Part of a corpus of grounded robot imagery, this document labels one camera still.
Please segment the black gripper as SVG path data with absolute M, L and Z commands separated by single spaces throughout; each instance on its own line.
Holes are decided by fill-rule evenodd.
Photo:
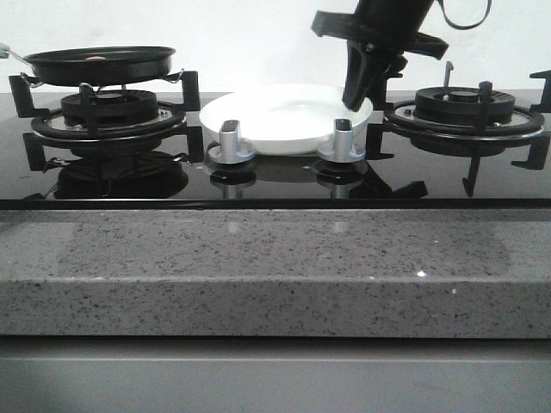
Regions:
M 352 14 L 317 11 L 312 31 L 347 41 L 348 65 L 342 101 L 358 111 L 366 98 L 377 102 L 387 80 L 403 77 L 412 52 L 441 59 L 449 45 L 420 28 L 432 1 L 361 1 Z

